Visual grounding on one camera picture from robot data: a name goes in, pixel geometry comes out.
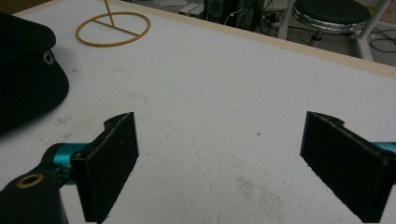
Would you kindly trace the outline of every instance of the circular base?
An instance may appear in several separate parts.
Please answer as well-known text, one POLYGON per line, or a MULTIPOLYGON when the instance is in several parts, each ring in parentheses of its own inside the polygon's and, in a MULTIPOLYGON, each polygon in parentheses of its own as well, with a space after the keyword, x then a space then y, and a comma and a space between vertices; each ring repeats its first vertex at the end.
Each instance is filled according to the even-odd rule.
POLYGON ((146 21, 147 27, 146 27, 146 29, 145 29, 141 34, 135 34, 135 33, 133 33, 133 32, 130 32, 130 31, 127 31, 127 30, 123 30, 123 29, 121 29, 121 28, 115 26, 114 23, 111 25, 111 24, 106 24, 106 23, 101 22, 101 21, 97 21, 97 19, 100 19, 100 18, 103 18, 103 17, 109 17, 109 14, 106 13, 106 14, 102 14, 102 15, 99 15, 99 16, 92 17, 92 18, 90 18, 89 20, 84 21, 84 22, 77 28, 77 30, 76 30, 76 38, 77 38, 81 43, 83 43, 83 44, 86 44, 86 45, 89 45, 89 46, 93 46, 93 47, 102 47, 102 48, 106 48, 106 47, 115 47, 115 46, 119 46, 119 45, 124 45, 124 44, 131 43, 131 42, 133 42, 133 41, 136 41, 137 39, 139 39, 140 37, 142 37, 143 35, 145 35, 145 34, 149 31, 149 27, 150 27, 149 18, 147 18, 146 16, 144 16, 144 15, 142 15, 142 14, 135 13, 135 12, 122 11, 122 12, 110 12, 110 15, 132 15, 132 16, 140 17, 140 18, 142 18, 144 21, 146 21), (116 43, 105 43, 105 44, 92 43, 92 42, 83 40, 83 39, 79 36, 79 32, 82 30, 82 28, 83 28, 85 25, 87 25, 88 23, 90 23, 90 22, 92 22, 92 21, 98 22, 99 24, 102 24, 102 25, 108 26, 108 27, 110 27, 110 28, 113 28, 113 29, 122 31, 122 32, 124 32, 124 33, 133 35, 134 37, 131 38, 131 39, 127 39, 127 40, 121 41, 121 42, 116 42, 116 43))

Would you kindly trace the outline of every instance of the white tabletop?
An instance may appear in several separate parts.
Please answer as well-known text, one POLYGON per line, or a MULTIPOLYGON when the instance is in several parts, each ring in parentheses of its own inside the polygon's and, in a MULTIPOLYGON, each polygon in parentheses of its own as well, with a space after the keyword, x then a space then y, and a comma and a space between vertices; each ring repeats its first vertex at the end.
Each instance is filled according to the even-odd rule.
MULTIPOLYGON (((396 69, 154 9, 111 8, 126 6, 151 28, 107 49, 75 38, 103 2, 63 0, 21 14, 56 34, 70 92, 47 116, 1 136, 0 188, 51 145, 91 142, 106 119, 134 111, 140 157, 106 224, 361 223, 300 157, 305 113, 342 119, 368 141, 394 141, 396 69)), ((394 191, 381 223, 396 220, 394 191)), ((83 223, 76 188, 61 193, 69 223, 83 223)))

